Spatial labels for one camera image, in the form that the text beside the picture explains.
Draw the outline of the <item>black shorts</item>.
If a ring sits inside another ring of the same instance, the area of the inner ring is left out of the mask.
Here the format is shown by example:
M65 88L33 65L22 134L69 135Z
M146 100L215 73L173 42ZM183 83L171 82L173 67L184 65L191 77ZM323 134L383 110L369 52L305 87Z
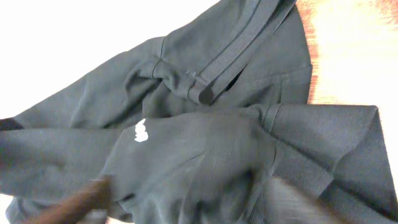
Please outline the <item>black shorts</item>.
M220 1L1 121L10 223L112 175L127 223L269 223L288 181L350 223L396 223L375 106L310 105L294 1Z

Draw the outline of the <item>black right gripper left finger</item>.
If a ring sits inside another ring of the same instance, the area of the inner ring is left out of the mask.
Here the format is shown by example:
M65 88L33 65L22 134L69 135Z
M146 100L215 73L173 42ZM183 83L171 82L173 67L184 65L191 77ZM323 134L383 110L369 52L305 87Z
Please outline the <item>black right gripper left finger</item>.
M99 212L97 223L106 223L111 197L113 196L111 177L92 180L86 187L74 195L62 200L36 217L24 221L25 224L74 224L84 222L92 211Z

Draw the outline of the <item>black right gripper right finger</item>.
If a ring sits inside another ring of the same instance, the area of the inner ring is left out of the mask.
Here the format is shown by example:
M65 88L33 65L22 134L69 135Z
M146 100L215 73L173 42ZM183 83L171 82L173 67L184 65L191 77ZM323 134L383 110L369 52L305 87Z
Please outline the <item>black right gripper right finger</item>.
M264 216L274 224L349 223L318 199L280 178L271 178L264 186Z

